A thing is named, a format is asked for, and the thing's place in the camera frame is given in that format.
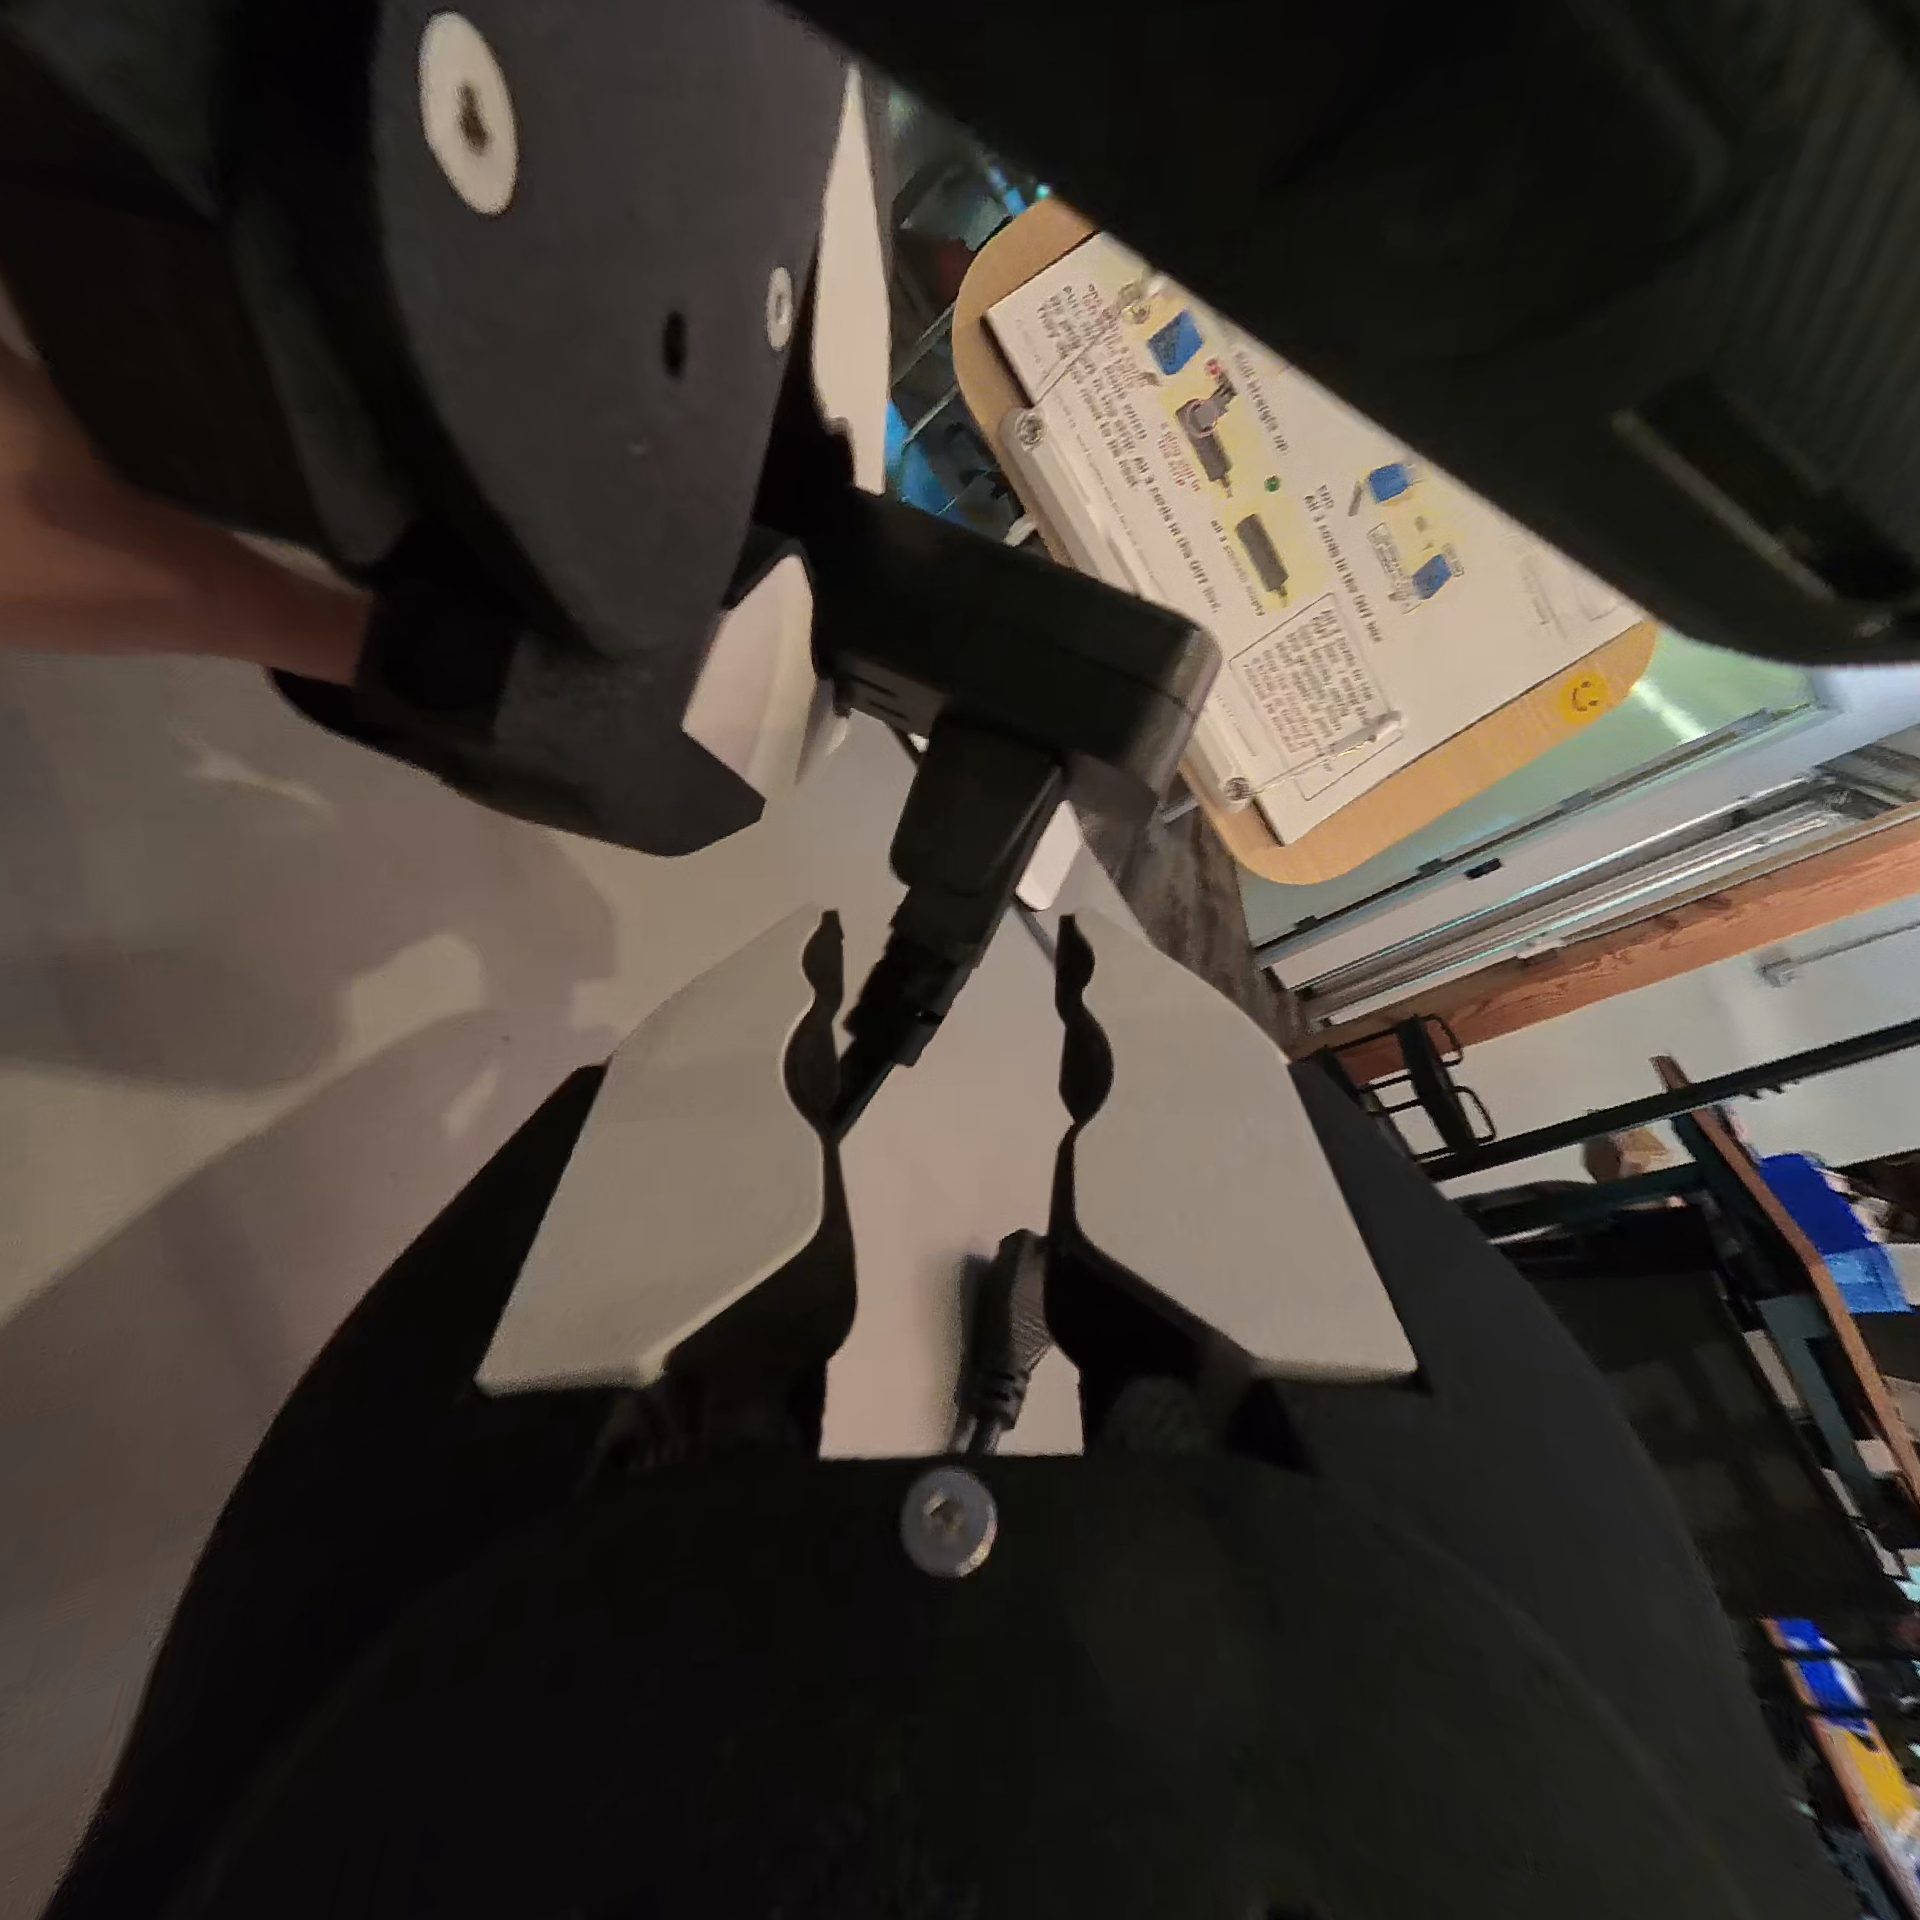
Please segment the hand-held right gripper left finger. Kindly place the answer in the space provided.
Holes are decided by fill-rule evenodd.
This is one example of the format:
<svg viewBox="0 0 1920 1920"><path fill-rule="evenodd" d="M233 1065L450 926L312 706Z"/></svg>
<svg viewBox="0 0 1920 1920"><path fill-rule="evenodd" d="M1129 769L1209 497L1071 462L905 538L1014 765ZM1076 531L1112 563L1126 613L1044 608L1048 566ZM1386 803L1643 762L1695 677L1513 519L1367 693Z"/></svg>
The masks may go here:
<svg viewBox="0 0 1920 1920"><path fill-rule="evenodd" d="M656 1384L676 1349L816 1240L826 1143L788 1059L842 990L842 922L803 907L616 1047L476 1366L480 1390Z"/></svg>

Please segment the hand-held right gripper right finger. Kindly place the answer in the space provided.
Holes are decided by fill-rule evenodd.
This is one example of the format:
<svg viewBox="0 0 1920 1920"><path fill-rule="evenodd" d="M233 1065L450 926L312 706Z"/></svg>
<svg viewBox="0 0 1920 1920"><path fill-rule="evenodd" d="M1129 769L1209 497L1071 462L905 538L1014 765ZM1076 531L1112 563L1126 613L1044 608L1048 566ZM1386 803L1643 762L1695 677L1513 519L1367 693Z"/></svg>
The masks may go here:
<svg viewBox="0 0 1920 1920"><path fill-rule="evenodd" d="M1104 915L1058 935L1048 1319L1083 1381L1417 1374L1306 1094L1232 999Z"/></svg>

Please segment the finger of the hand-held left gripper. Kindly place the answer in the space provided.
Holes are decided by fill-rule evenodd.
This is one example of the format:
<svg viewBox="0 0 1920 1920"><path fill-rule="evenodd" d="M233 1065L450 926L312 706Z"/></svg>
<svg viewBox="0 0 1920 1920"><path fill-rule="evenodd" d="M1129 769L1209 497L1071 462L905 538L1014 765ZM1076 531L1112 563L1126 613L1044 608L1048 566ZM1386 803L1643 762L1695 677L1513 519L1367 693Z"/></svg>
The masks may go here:
<svg viewBox="0 0 1920 1920"><path fill-rule="evenodd" d="M752 558L732 586L682 726L762 799L785 799L842 744L849 719L814 645L814 581L795 543Z"/></svg>

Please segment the black power strip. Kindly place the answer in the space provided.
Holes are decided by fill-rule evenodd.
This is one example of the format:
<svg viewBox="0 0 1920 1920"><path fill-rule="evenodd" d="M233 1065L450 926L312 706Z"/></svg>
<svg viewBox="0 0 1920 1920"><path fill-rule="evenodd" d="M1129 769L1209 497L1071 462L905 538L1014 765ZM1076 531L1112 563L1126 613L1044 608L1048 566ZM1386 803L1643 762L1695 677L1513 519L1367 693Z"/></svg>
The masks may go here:
<svg viewBox="0 0 1920 1920"><path fill-rule="evenodd" d="M1219 672L1200 625L892 495L826 488L794 520L843 707L921 738L943 722L1020 738L1104 818L1159 808Z"/></svg>

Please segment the person's left hand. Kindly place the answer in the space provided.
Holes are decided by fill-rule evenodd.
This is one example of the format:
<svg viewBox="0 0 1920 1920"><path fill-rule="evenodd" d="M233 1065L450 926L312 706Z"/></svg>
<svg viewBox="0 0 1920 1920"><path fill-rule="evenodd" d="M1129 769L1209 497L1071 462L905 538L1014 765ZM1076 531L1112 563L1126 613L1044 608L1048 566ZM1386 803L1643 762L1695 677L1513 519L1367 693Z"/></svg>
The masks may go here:
<svg viewBox="0 0 1920 1920"><path fill-rule="evenodd" d="M46 375L3 351L3 646L203 656L351 686L369 598L306 577L105 466Z"/></svg>

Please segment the storage shelf with blue bins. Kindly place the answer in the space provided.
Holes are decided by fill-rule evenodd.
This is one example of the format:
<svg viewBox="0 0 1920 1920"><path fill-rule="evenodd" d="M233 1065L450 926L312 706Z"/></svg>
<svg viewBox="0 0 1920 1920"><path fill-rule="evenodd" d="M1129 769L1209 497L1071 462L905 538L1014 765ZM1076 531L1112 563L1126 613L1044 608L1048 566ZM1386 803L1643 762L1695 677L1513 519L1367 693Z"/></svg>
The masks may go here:
<svg viewBox="0 0 1920 1920"><path fill-rule="evenodd" d="M1696 1086L1670 1055L1654 1069L1678 1102L1675 1138L1734 1247L1727 1286L1756 1328L1768 1377L1786 1392L1841 1513L1883 1579L1910 1599L1858 1599L1895 1614L1882 1638L1915 1662L1915 1243L1883 1240L1865 1200L1803 1154L1766 1155L1734 1114L1743 1088Z"/></svg>

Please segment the black metal frame post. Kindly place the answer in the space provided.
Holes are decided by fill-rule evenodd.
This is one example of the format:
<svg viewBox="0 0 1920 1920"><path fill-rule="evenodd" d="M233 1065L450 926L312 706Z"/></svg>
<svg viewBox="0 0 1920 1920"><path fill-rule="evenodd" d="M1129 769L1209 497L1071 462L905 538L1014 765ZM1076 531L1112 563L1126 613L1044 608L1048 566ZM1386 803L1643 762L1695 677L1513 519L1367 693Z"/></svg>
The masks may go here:
<svg viewBox="0 0 1920 1920"><path fill-rule="evenodd" d="M1703 1081L1681 1074L1675 1062L1658 1062L1675 1075L1659 1094L1620 1102L1612 1109L1585 1110L1568 1120L1524 1130L1518 1135L1482 1138L1465 1146L1436 1149L1419 1159L1419 1166L1436 1181L1449 1181L1474 1173L1537 1160L1550 1151L1585 1145L1601 1135L1642 1128L1656 1120L1721 1109L1734 1098L1774 1097L1834 1071L1849 1071L1862 1065L1918 1047L1918 1019L1888 1023L1870 1032L1839 1039L1826 1047L1808 1047L1791 1055L1754 1062L1737 1071L1723 1071Z"/></svg>

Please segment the wooden wall beam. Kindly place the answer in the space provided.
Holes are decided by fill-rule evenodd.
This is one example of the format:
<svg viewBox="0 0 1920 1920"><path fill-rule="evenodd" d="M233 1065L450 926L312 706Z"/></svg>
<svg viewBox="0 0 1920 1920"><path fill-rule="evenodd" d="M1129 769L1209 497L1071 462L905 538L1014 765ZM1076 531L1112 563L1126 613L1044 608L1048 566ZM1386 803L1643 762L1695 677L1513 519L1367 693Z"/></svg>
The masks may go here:
<svg viewBox="0 0 1920 1920"><path fill-rule="evenodd" d="M1441 1019L1468 1043L1511 1037L1537 1023L1665 985L1772 945L1800 941L1862 913L1914 901L1918 891L1918 803L1862 823L1822 849L1779 859L1761 872L1623 920L1572 945L1447 981L1326 1032L1284 1039L1299 1062L1359 1047L1388 1059L1388 1032L1419 1017Z"/></svg>

